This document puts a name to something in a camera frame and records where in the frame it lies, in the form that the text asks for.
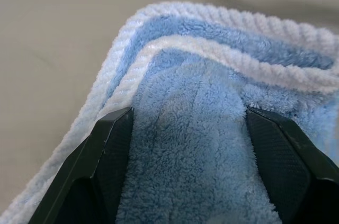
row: table surface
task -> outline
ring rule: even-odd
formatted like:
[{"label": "table surface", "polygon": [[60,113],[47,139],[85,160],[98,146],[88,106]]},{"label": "table surface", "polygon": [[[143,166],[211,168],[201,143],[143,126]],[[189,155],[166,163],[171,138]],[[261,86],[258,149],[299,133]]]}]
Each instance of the table surface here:
[{"label": "table surface", "polygon": [[69,130],[126,19],[161,1],[211,3],[339,33],[339,0],[0,0],[0,212]]}]

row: fluffy fabric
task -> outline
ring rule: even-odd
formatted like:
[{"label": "fluffy fabric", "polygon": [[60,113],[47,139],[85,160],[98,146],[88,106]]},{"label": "fluffy fabric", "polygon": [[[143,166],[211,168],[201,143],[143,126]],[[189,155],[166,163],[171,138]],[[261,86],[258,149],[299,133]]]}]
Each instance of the fluffy fabric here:
[{"label": "fluffy fabric", "polygon": [[95,121],[126,106],[135,124],[117,223],[280,223],[245,110],[294,119],[338,163],[338,49],[330,32],[274,17],[188,3],[140,10],[69,133],[0,223],[27,223]]}]

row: microfiber towel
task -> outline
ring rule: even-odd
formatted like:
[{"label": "microfiber towel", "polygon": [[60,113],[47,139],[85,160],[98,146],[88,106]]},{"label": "microfiber towel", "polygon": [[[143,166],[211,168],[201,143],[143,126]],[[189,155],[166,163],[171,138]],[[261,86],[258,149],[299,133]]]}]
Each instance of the microfiber towel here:
[{"label": "microfiber towel", "polygon": [[27,223],[66,157],[109,112],[135,111],[117,223],[281,223],[258,175],[248,107],[293,119],[339,163],[339,38],[290,20],[162,3],[120,30],[78,118],[0,223]]}]

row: blue microfiber towel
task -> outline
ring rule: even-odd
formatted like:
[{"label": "blue microfiber towel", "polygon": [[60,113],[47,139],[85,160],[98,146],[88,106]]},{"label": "blue microfiber towel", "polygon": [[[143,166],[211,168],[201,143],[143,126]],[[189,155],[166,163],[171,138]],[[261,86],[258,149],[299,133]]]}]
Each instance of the blue microfiber towel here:
[{"label": "blue microfiber towel", "polygon": [[71,130],[0,223],[27,223],[95,121],[126,106],[135,123],[117,223],[281,223],[245,111],[293,119],[339,163],[338,51],[337,36],[308,24],[189,3],[140,10]]}]

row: black plastic part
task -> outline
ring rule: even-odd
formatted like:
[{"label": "black plastic part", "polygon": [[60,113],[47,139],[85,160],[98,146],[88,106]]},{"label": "black plastic part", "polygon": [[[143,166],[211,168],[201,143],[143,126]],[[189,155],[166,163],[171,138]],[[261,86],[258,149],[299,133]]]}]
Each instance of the black plastic part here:
[{"label": "black plastic part", "polygon": [[130,108],[100,119],[65,160],[29,224],[114,223],[132,126]]},{"label": "black plastic part", "polygon": [[295,122],[247,110],[259,174],[283,223],[339,223],[339,169]]}]

